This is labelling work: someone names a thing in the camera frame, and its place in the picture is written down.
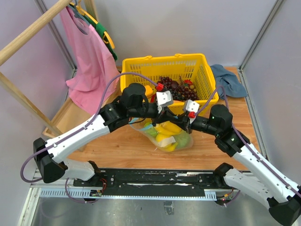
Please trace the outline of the large yellow lemon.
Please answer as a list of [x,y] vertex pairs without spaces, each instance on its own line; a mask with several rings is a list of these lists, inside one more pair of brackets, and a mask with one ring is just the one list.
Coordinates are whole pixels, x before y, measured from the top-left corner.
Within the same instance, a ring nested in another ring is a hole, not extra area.
[[155,140],[155,145],[159,149],[166,152],[173,152],[178,145],[173,136],[168,136],[161,133],[157,134]]

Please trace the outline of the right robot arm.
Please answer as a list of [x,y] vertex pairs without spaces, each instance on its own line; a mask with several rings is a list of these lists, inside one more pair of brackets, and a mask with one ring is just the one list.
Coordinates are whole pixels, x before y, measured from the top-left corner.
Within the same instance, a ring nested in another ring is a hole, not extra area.
[[214,105],[208,118],[186,112],[172,121],[188,133],[200,131],[215,137],[217,147],[248,168],[253,178],[222,163],[214,170],[218,188],[230,186],[249,195],[266,207],[281,225],[291,226],[301,215],[301,186],[274,167],[250,140],[232,123],[233,115],[224,105]]

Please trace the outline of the clear zip top bag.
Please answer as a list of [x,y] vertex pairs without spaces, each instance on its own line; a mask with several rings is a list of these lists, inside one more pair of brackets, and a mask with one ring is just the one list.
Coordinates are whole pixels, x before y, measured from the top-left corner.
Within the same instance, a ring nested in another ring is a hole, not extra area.
[[164,152],[174,152],[193,146],[192,135],[169,121],[154,126],[150,119],[132,118],[129,125]]

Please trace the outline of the green custard apple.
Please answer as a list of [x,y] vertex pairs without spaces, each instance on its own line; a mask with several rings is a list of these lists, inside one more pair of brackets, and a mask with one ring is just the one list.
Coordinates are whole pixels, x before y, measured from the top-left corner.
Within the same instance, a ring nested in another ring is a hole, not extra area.
[[157,130],[154,127],[151,127],[149,129],[147,129],[145,131],[145,133],[148,134],[149,136],[153,137],[153,138],[155,138],[158,134]]

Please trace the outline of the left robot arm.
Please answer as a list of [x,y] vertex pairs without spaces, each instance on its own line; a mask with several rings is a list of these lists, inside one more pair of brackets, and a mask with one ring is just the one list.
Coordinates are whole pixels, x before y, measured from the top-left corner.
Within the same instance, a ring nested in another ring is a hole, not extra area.
[[67,176],[79,178],[90,186],[98,185],[101,175],[93,161],[74,161],[68,159],[68,156],[90,141],[127,125],[130,118],[152,119],[157,122],[160,117],[163,117],[163,121],[171,119],[173,113],[168,106],[173,103],[172,94],[162,86],[157,89],[157,101],[149,103],[145,87],[132,83],[86,122],[47,141],[36,139],[33,142],[34,160],[43,182],[53,183]]

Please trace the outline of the yellow mango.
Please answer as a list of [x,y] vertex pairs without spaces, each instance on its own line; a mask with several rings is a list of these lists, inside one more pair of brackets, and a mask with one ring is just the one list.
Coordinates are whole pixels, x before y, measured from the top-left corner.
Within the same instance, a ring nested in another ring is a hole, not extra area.
[[171,122],[157,124],[155,130],[161,134],[173,136],[181,133],[182,129]]

